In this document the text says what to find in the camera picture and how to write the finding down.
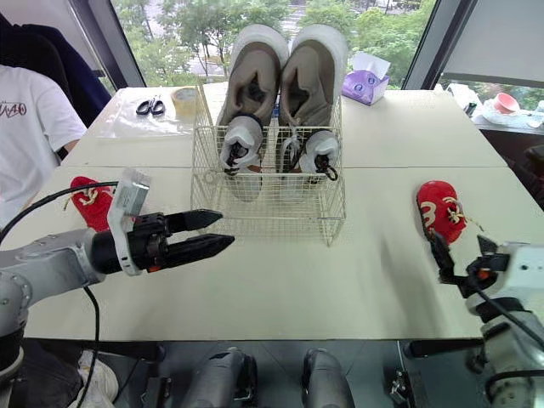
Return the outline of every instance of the black cable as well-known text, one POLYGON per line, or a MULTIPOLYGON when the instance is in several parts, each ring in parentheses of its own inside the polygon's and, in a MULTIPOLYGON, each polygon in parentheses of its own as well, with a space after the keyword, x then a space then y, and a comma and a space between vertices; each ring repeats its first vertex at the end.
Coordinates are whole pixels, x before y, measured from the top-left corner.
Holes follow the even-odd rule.
POLYGON ((491 387, 497 381, 505 380, 507 378, 532 378, 532 377, 544 377, 544 370, 520 370, 520 371, 506 371, 500 372, 491 376, 485 382, 485 396, 487 400, 492 403, 493 397, 491 396, 491 387))
POLYGON ((116 397, 115 397, 115 398, 113 399, 113 401, 111 402, 113 405, 116 404, 116 402, 119 400, 119 397, 121 397, 122 392, 125 390, 125 388, 127 387, 128 383, 130 383, 130 379, 133 377, 133 374, 134 374, 134 372, 136 371, 136 367, 138 366, 138 363, 139 363, 139 362, 140 362, 139 359, 136 359, 136 361, 134 361, 133 368, 131 368, 130 371, 128 372, 127 379, 125 380, 125 382, 123 383, 123 385, 119 388, 119 392, 117 392, 116 397))
MULTIPOLYGON (((76 191, 86 190, 86 189, 92 189, 97 187, 109 187, 109 186, 115 186, 118 183, 116 181, 108 181, 104 183, 93 183, 93 184, 87 184, 87 185, 80 185, 79 187, 71 187, 69 189, 64 189, 61 191, 57 191, 56 193, 53 193, 51 195, 46 195, 41 200, 36 201, 34 204, 30 205, 28 208, 25 208, 23 211, 21 211, 19 214, 17 214, 11 221, 8 222, 6 227, 0 231, 0 245, 2 245, 3 240, 8 236, 8 233, 10 230, 13 229, 13 227, 24 217, 26 217, 28 214, 33 212, 34 210, 38 209, 39 207, 42 207, 48 203, 50 203, 53 200, 56 200, 57 198, 61 196, 65 196, 67 194, 75 193, 76 191)), ((91 302, 94 306, 94 349, 93 349, 93 358, 91 359, 91 366, 89 367, 88 372, 88 378, 87 383, 85 384, 85 387, 83 389, 82 397, 77 403, 77 408, 81 408, 83 401, 85 400, 85 397, 87 396, 88 388, 91 383, 91 378, 94 374, 94 364, 96 363, 96 357, 99 352, 99 337, 100 337, 100 309, 99 304, 96 301, 96 297, 94 297, 93 293, 88 287, 84 287, 83 290, 89 298, 91 299, 91 302)))
POLYGON ((67 194, 75 193, 76 191, 86 190, 86 189, 92 189, 97 187, 109 187, 117 185, 116 181, 108 181, 105 183, 94 183, 94 184, 87 184, 87 185, 80 185, 79 187, 71 187, 69 189, 58 191, 54 194, 47 195, 43 197, 41 200, 36 201, 31 206, 25 208, 23 211, 21 211, 19 214, 17 214, 11 221, 8 222, 8 224, 5 226, 2 231, 0 231, 0 245, 2 245, 2 242, 4 238, 8 235, 8 232, 24 217, 26 217, 28 214, 30 214, 32 211, 38 209, 39 207, 44 206, 45 204, 48 204, 49 202, 56 200, 57 198, 61 196, 65 196, 67 194))
POLYGON ((492 305, 501 315, 510 320, 514 325, 519 327, 519 329, 521 329, 527 336, 535 340, 536 344, 544 351, 544 339, 542 339, 542 337, 532 331, 523 321, 521 321, 509 311, 504 309, 502 305, 500 305, 498 302, 495 302, 495 300, 487 296, 485 292, 479 287, 478 281, 476 280, 476 277, 474 275, 470 274, 468 276, 468 281, 471 283, 474 290, 480 295, 481 298, 483 298, 487 303, 492 305))
POLYGON ((91 292, 91 289, 88 286, 85 286, 83 288, 85 293, 87 293, 87 296, 89 299, 91 299, 91 302, 93 303, 94 307, 94 346, 93 346, 93 358, 91 359, 91 366, 88 369, 88 377, 87 377, 87 383, 85 384, 85 387, 83 388, 82 397, 79 399, 79 402, 77 403, 77 408, 81 408, 83 401, 85 400, 85 397, 87 397, 88 388, 91 384, 91 378, 94 374, 94 364, 96 363, 96 357, 99 353, 99 342, 100 342, 100 307, 99 303, 96 301, 96 297, 94 297, 93 293, 91 292))

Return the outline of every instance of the red shoe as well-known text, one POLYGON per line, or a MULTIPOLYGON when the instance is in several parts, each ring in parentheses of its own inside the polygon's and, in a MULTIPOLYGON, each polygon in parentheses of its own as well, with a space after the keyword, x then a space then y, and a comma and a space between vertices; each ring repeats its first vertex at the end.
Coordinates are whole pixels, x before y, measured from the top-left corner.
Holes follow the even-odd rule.
MULTIPOLYGON (((71 181, 70 187, 94 184, 98 181, 91 178, 77 176, 71 181)), ((77 211, 83 216, 87 226, 96 232, 106 231, 108 225, 108 211, 113 200, 111 187, 97 187, 88 190, 81 190, 71 197, 77 211)))
POLYGON ((445 181, 428 181, 417 192, 417 207, 422 216, 425 235, 433 239, 434 231, 450 245, 467 225, 457 201, 457 193, 445 181))

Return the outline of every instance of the white wire basket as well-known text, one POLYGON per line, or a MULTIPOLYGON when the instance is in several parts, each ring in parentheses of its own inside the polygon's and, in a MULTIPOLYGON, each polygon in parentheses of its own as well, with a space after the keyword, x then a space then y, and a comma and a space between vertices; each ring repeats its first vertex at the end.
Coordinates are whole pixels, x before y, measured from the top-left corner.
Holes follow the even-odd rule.
POLYGON ((223 219, 204 232, 233 235, 236 239, 304 239, 331 245, 346 218, 340 103, 338 101, 333 108, 330 127, 296 128, 301 138, 317 129, 330 130, 337 136, 341 148, 335 166, 336 180, 321 173, 277 173, 276 142, 292 134, 291 128, 277 123, 274 118, 270 126, 264 128, 268 136, 266 149, 261 149, 262 172, 229 176, 219 164, 226 127, 214 126, 200 86, 196 102, 191 207, 223 214, 223 219), (255 198, 256 185, 260 185, 260 191, 255 198))

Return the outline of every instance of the tissue box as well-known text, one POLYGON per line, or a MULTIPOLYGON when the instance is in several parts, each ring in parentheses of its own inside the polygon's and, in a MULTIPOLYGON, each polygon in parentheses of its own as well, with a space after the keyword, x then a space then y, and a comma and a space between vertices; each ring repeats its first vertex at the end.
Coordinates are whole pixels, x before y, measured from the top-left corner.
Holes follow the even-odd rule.
POLYGON ((389 76, 387 75, 380 79, 367 70, 353 71, 344 80, 342 95, 370 106, 385 94, 388 83, 389 76))

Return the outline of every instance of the scissors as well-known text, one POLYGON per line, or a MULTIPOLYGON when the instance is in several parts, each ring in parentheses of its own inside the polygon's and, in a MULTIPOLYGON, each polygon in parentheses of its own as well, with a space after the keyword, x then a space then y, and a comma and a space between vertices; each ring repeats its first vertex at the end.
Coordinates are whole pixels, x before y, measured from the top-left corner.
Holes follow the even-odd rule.
POLYGON ((164 113, 165 107, 164 104, 158 97, 153 97, 152 99, 147 99, 136 108, 136 114, 145 116, 151 112, 151 115, 157 116, 164 113))

